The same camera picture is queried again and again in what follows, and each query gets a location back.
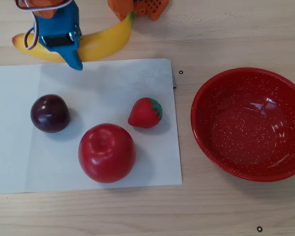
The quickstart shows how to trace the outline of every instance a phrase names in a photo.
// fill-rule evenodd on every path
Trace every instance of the yellow banana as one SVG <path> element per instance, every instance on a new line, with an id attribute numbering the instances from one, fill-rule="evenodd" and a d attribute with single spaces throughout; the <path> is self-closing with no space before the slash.
<path id="1" fill-rule="evenodd" d="M 100 32 L 81 36 L 78 54 L 81 61 L 93 61 L 110 56 L 122 49 L 128 42 L 131 35 L 131 25 L 135 17 L 135 12 L 129 12 L 128 16 L 120 23 Z M 24 34 L 18 34 L 12 38 L 13 45 L 23 53 L 33 57 L 64 62 L 64 59 L 56 52 L 50 52 L 40 43 L 31 49 L 26 50 L 23 44 Z M 33 34 L 28 36 L 28 44 L 31 44 Z"/>

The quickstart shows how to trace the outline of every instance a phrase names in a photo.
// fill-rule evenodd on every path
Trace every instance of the red bowl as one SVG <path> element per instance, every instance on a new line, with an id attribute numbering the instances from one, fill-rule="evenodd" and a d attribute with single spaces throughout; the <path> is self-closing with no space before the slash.
<path id="1" fill-rule="evenodd" d="M 234 176 L 295 175 L 295 84 L 278 74 L 237 68 L 214 76 L 195 96 L 191 126 L 206 156 Z"/>

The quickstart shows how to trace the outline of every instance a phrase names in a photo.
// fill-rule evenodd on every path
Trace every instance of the strawberry leaves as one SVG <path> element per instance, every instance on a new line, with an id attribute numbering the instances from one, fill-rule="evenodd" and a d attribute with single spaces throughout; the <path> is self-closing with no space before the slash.
<path id="1" fill-rule="evenodd" d="M 159 116 L 159 120 L 162 119 L 163 117 L 163 109 L 161 104 L 158 103 L 158 101 L 152 99 L 152 98 L 148 98 L 149 102 L 152 103 L 152 109 L 156 110 L 156 114 Z"/>

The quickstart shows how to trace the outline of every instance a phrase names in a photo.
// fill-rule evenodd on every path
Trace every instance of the wooden table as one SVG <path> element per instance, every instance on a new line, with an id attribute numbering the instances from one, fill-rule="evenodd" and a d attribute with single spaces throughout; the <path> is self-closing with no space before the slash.
<path id="1" fill-rule="evenodd" d="M 106 0 L 76 2 L 83 33 L 118 22 Z M 172 60 L 183 185 L 0 195 L 0 236 L 295 236 L 295 176 L 255 183 L 225 173 L 198 147 L 189 118 L 200 86 L 226 69 L 261 67 L 295 83 L 295 0 L 170 2 L 157 22 L 136 19 L 108 59 Z M 11 44 L 31 25 L 0 0 L 0 65 L 44 63 Z"/>

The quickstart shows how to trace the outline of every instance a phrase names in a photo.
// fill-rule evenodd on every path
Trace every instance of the toy strawberry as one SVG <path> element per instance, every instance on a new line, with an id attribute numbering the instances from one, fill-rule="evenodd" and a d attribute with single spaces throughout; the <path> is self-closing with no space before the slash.
<path id="1" fill-rule="evenodd" d="M 156 126 L 162 116 L 161 105 L 152 98 L 144 97 L 134 104 L 128 123 L 135 127 L 149 129 Z"/>

